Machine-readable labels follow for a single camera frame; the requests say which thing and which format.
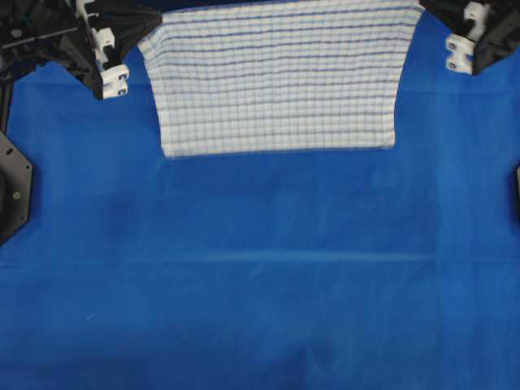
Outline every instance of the screw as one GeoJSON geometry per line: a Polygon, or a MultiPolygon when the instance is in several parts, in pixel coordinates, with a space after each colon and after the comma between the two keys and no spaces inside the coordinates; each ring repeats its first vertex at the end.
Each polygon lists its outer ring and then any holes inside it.
{"type": "Polygon", "coordinates": [[[19,28],[14,28],[11,30],[11,35],[13,36],[13,38],[20,38],[23,33],[22,33],[22,30],[20,30],[19,28]]]}

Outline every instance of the black metal plate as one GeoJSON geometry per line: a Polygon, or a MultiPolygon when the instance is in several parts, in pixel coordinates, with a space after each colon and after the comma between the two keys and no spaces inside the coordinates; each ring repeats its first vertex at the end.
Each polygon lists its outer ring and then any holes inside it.
{"type": "Polygon", "coordinates": [[[33,165],[0,132],[0,171],[7,178],[4,211],[0,214],[0,245],[29,218],[33,165]]]}

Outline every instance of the blue tablecloth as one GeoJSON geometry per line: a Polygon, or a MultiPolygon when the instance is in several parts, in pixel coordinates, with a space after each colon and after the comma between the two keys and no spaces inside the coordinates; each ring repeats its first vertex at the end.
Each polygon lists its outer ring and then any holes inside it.
{"type": "Polygon", "coordinates": [[[15,86],[32,218],[0,249],[0,389],[519,389],[520,58],[425,14],[388,151],[167,161],[141,55],[96,102],[15,86]]]}

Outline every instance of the white cloth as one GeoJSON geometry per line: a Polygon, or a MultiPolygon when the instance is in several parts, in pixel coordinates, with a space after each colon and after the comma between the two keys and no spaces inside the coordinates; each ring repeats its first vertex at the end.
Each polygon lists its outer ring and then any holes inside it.
{"type": "Polygon", "coordinates": [[[174,11],[139,45],[166,156],[386,148],[415,0],[174,11]]]}

